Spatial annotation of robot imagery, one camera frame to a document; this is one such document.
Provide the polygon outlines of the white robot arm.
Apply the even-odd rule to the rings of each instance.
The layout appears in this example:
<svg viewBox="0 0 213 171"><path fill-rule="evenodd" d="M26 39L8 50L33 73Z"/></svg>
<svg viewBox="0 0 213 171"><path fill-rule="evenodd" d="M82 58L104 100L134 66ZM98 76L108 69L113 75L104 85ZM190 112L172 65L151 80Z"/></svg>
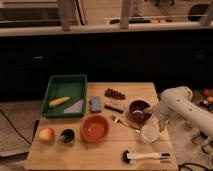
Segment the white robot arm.
<svg viewBox="0 0 213 171"><path fill-rule="evenodd" d="M153 114L162 122L173 112L180 114L213 139L213 114L193 104L192 97L192 90L186 86L166 89L159 103L153 106Z"/></svg>

